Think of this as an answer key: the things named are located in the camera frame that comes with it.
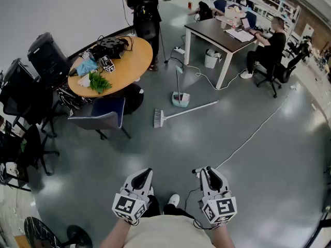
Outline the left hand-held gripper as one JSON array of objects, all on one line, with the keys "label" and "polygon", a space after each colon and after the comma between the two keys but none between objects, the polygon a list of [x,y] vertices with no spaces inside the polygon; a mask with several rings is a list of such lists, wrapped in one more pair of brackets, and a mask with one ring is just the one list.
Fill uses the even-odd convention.
[{"label": "left hand-held gripper", "polygon": [[143,198],[141,194],[133,190],[149,190],[152,185],[153,170],[151,168],[141,169],[127,177],[120,193],[116,193],[112,211],[114,214],[128,223],[138,223],[140,217],[149,207],[149,198]]}]

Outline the white whiteboard marker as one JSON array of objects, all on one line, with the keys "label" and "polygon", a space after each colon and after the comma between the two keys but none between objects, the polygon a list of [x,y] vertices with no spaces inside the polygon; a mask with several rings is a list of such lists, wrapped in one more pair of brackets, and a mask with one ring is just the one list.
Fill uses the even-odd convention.
[{"label": "white whiteboard marker", "polygon": [[193,169],[192,170],[192,173],[195,174],[196,176],[198,176],[198,174],[201,172],[201,170],[209,170],[210,169],[210,166],[204,166],[204,167],[201,167],[201,168],[196,168],[196,169]]}]

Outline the person's right forearm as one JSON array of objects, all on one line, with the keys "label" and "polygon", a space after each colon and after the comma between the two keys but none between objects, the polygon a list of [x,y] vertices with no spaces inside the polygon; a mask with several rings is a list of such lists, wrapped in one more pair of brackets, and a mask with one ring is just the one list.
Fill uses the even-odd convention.
[{"label": "person's right forearm", "polygon": [[235,248],[235,245],[228,233],[226,223],[213,225],[212,244],[215,248]]}]

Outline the person's right white shoe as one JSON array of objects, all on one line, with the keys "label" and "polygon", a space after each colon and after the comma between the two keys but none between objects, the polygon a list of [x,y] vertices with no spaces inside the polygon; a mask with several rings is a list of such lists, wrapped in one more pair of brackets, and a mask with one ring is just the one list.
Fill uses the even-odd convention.
[{"label": "person's right white shoe", "polygon": [[173,194],[168,201],[168,205],[172,205],[176,208],[179,204],[179,201],[180,201],[180,196],[178,194]]}]

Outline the person's black trousers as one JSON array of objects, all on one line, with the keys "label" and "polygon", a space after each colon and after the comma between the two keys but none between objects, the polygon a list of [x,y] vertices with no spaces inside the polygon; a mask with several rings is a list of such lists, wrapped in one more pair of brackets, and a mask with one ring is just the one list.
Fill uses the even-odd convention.
[{"label": "person's black trousers", "polygon": [[[149,198],[149,207],[148,209],[143,213],[141,216],[142,218],[151,218],[154,216],[159,216],[161,215],[160,209],[159,209],[159,202],[155,196],[148,197]],[[166,204],[163,208],[163,214],[164,215],[177,215],[177,216],[185,216],[190,219],[194,219],[193,216],[188,214],[186,211],[184,211],[181,208],[174,207],[172,205]]]}]

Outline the person's beige shirt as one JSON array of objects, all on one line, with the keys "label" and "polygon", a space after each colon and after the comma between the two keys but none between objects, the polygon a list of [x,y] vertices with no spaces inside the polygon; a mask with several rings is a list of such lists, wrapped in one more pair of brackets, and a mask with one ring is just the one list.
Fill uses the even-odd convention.
[{"label": "person's beige shirt", "polygon": [[186,216],[141,218],[131,227],[124,248],[214,248],[205,231]]}]

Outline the gray-blue fabric chair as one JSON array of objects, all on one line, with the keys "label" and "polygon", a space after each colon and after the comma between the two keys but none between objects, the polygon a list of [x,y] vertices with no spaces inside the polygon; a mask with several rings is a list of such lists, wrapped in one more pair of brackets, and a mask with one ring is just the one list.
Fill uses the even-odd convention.
[{"label": "gray-blue fabric chair", "polygon": [[102,140],[107,139],[102,130],[122,130],[131,139],[123,127],[125,102],[124,97],[97,98],[92,103],[90,113],[72,114],[68,120],[84,130],[96,131]]}]

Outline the teal dustpan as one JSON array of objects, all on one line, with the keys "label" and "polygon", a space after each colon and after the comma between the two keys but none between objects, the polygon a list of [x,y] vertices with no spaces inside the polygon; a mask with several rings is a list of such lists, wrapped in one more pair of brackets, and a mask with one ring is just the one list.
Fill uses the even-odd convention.
[{"label": "teal dustpan", "polygon": [[190,101],[190,94],[181,92],[179,85],[179,74],[182,74],[182,69],[179,66],[176,68],[176,81],[177,81],[177,91],[172,93],[172,104],[178,107],[187,107]]}]

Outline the spare gray hand-held gripper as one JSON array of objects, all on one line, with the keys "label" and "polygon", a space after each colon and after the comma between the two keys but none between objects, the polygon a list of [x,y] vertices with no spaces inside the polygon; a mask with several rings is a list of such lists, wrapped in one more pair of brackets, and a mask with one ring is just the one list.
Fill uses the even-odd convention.
[{"label": "spare gray hand-held gripper", "polygon": [[112,73],[115,70],[115,66],[108,56],[100,58],[99,62],[105,72]]}]

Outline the black equipment pile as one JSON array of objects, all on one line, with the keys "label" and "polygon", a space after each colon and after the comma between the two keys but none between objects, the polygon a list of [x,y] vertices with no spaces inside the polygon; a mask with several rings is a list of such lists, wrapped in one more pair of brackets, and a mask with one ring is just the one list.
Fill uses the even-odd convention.
[{"label": "black equipment pile", "polygon": [[103,37],[98,39],[94,47],[89,49],[89,57],[98,61],[103,57],[109,59],[121,59],[125,51],[132,51],[132,42],[124,37]]}]

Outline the dark desk with white legs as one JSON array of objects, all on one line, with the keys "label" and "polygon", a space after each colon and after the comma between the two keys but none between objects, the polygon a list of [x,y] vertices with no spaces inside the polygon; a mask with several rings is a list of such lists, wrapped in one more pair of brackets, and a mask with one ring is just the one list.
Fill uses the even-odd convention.
[{"label": "dark desk with white legs", "polygon": [[217,19],[208,19],[200,22],[189,23],[184,25],[184,27],[186,29],[184,54],[184,64],[186,66],[188,66],[189,64],[192,34],[211,43],[212,45],[216,46],[217,48],[226,53],[225,61],[223,63],[223,67],[221,69],[217,84],[215,86],[217,90],[221,89],[222,82],[228,71],[233,55],[253,43],[255,44],[255,48],[258,46],[256,38],[252,38],[251,40],[246,42],[240,42],[238,39],[231,37],[226,32],[226,30],[231,29],[232,27]]}]

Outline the white papers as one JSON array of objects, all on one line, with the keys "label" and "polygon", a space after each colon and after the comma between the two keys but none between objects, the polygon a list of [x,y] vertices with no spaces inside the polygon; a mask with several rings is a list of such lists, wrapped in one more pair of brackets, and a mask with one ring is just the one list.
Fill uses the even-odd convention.
[{"label": "white papers", "polygon": [[232,36],[233,38],[239,40],[240,42],[248,42],[255,39],[254,35],[244,30],[236,31],[236,29],[226,29],[224,32]]}]

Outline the blue chair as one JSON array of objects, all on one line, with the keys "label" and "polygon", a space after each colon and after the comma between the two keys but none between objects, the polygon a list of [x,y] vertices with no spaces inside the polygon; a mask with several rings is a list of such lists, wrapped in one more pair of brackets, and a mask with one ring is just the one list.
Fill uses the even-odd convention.
[{"label": "blue chair", "polygon": [[246,11],[246,19],[248,20],[250,28],[254,29],[257,23],[257,16],[251,11]]},{"label": "blue chair", "polygon": [[214,7],[218,11],[221,11],[222,13],[225,13],[225,8],[227,6],[227,1],[226,0],[215,0],[214,1]]}]

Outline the white carton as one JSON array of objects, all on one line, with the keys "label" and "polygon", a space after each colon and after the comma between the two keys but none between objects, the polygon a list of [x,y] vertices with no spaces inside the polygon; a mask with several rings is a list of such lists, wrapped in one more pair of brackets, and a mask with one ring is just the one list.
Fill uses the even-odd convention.
[{"label": "white carton", "polygon": [[238,6],[227,7],[224,16],[231,25],[241,24],[241,19],[246,17],[246,13],[239,9]]}]

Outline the white shelving unit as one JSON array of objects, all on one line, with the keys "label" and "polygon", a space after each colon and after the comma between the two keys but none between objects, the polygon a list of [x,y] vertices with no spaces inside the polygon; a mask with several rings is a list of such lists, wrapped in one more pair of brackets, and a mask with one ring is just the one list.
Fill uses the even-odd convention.
[{"label": "white shelving unit", "polygon": [[271,21],[278,16],[284,20],[284,30],[288,37],[294,31],[301,7],[287,0],[231,0],[251,10],[259,18],[259,22]]}]

